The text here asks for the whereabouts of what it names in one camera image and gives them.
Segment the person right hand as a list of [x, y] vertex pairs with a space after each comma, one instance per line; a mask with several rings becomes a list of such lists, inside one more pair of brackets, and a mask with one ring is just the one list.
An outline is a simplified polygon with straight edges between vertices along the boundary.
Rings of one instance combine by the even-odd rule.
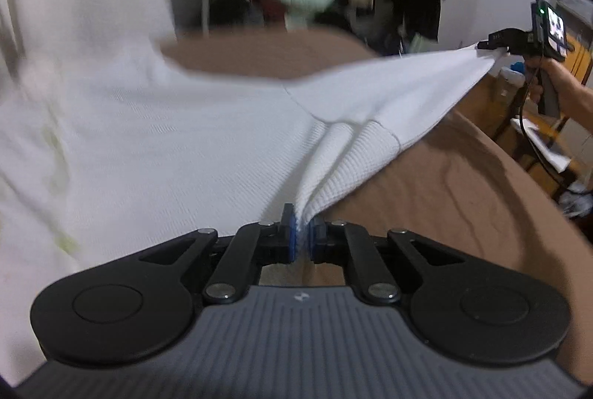
[[526, 70], [543, 70], [558, 94], [561, 111], [592, 132], [592, 90], [578, 82], [563, 65], [547, 57], [525, 56]]

